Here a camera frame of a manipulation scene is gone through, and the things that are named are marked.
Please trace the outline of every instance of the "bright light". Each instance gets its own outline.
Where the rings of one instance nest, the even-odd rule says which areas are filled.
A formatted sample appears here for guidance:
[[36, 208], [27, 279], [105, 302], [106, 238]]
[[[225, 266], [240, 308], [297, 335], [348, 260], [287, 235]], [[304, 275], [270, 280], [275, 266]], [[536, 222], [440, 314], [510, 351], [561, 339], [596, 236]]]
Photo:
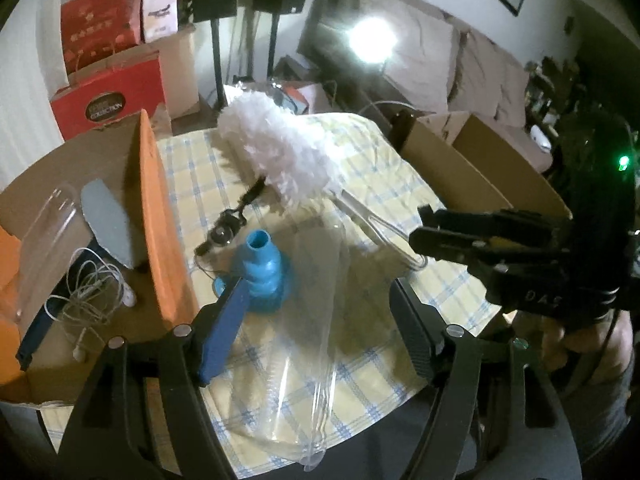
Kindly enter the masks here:
[[365, 18], [349, 33], [349, 46], [365, 63], [384, 63], [398, 40], [382, 18]]
[[631, 162], [631, 159], [628, 158], [628, 156], [623, 155], [620, 157], [620, 160], [618, 161], [618, 171], [625, 171], [626, 168], [629, 167], [629, 163]]

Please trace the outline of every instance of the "sofa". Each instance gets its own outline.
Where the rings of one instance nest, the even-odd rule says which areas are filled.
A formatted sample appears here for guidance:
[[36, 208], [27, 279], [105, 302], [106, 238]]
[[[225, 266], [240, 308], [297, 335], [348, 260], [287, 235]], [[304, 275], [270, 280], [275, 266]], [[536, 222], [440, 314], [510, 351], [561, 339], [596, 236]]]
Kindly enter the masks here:
[[[359, 70], [348, 40], [366, 16], [384, 19], [398, 40], [373, 74]], [[340, 82], [365, 84], [372, 99], [425, 114], [476, 114], [537, 171], [551, 166], [551, 155], [524, 129], [526, 70], [484, 34], [422, 0], [314, 0], [298, 51]]]

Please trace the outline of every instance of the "clear plastic bag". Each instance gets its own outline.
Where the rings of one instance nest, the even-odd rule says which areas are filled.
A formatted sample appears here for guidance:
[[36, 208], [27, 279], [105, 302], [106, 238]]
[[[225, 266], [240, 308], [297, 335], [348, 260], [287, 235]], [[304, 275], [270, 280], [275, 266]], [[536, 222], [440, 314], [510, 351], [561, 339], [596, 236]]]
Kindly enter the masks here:
[[289, 255], [292, 291], [272, 315], [266, 389], [252, 437], [305, 471], [315, 468], [326, 450], [336, 373], [330, 335], [343, 307], [349, 268], [345, 240], [339, 221], [299, 228]]
[[76, 195], [69, 186], [57, 188], [22, 240], [13, 320], [20, 329], [20, 336], [24, 336], [51, 291], [65, 275], [79, 240], [82, 239], [85, 245], [90, 240]]

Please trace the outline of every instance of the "cardboard box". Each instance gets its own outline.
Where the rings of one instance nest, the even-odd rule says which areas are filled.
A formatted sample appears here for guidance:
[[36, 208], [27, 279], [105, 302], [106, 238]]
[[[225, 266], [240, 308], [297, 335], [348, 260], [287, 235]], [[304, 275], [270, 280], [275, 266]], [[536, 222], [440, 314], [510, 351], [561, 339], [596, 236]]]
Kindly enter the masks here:
[[70, 83], [51, 100], [65, 140], [140, 110], [154, 115], [165, 102], [157, 52], [124, 61], [109, 57], [74, 74]]
[[142, 41], [142, 0], [71, 0], [60, 9], [67, 73]]
[[[132, 342], [151, 340], [175, 324], [192, 321], [197, 304], [177, 237], [162, 160], [144, 110], [77, 136], [30, 166], [0, 193], [0, 225], [22, 240], [42, 205], [62, 183], [79, 193], [96, 178], [104, 180], [132, 222], [144, 228], [151, 269], [124, 270], [138, 303], [132, 309], [119, 309], [103, 338], [121, 335]], [[74, 247], [65, 249], [70, 253], [92, 238], [84, 221], [73, 229]], [[54, 270], [62, 278], [66, 265]], [[90, 354], [87, 362], [76, 363], [72, 343], [54, 323], [30, 368], [21, 373], [15, 369], [17, 325], [0, 318], [0, 341], [0, 400], [11, 402], [73, 403], [97, 358]]]
[[0, 317], [10, 317], [17, 294], [20, 240], [0, 226]]
[[[162, 87], [164, 88], [166, 110], [169, 117], [177, 119], [195, 114], [200, 111], [198, 77], [193, 58], [193, 33], [195, 30], [195, 26], [191, 23], [167, 38], [139, 44], [109, 56], [102, 62], [93, 63], [70, 74], [69, 86], [75, 86], [80, 80], [89, 78], [110, 66], [129, 64], [135, 59], [143, 59], [158, 53]], [[147, 111], [152, 115], [152, 110], [147, 108]]]
[[452, 210], [479, 213], [515, 208], [571, 215], [544, 177], [474, 114], [418, 119], [401, 155]]

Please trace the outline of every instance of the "table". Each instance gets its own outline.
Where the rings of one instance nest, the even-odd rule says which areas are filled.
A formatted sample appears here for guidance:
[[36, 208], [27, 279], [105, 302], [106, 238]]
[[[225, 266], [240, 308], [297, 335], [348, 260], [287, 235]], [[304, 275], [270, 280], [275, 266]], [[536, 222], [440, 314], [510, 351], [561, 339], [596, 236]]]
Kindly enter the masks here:
[[[386, 142], [377, 126], [353, 114], [302, 116], [334, 134], [343, 147], [341, 161], [345, 188], [375, 213], [405, 232], [420, 225], [417, 208], [442, 203], [416, 171]], [[158, 142], [164, 161], [178, 236], [184, 249], [194, 291], [200, 305], [216, 300], [211, 278], [195, 264], [193, 250], [206, 236], [219, 213], [238, 202], [255, 181], [242, 154], [220, 139], [216, 130], [191, 132]], [[360, 227], [328, 198], [318, 198], [293, 210], [282, 210], [272, 190], [245, 210], [247, 227], [241, 242], [255, 228], [281, 237], [317, 215], [338, 215], [348, 233], [351, 265], [346, 282], [346, 305], [336, 363], [335, 400], [326, 424], [328, 447], [371, 426], [423, 386], [415, 374], [388, 308], [391, 281], [406, 276], [417, 295], [439, 309], [449, 323], [465, 326], [477, 335], [498, 312], [484, 300], [484, 286], [465, 267], [430, 261], [411, 272], [389, 248], [376, 245]], [[212, 269], [228, 269], [232, 251], [216, 250]], [[284, 466], [288, 462], [269, 455], [247, 435], [255, 425], [260, 395], [252, 384], [264, 375], [262, 323], [255, 315], [245, 319], [227, 361], [226, 371], [202, 389], [213, 426], [226, 455], [240, 478]], [[162, 464], [176, 471], [166, 426], [162, 424], [157, 383], [150, 381], [153, 433]], [[308, 394], [301, 389], [287, 399], [292, 413], [305, 413]], [[60, 442], [70, 408], [44, 410], [43, 418], [55, 446]]]

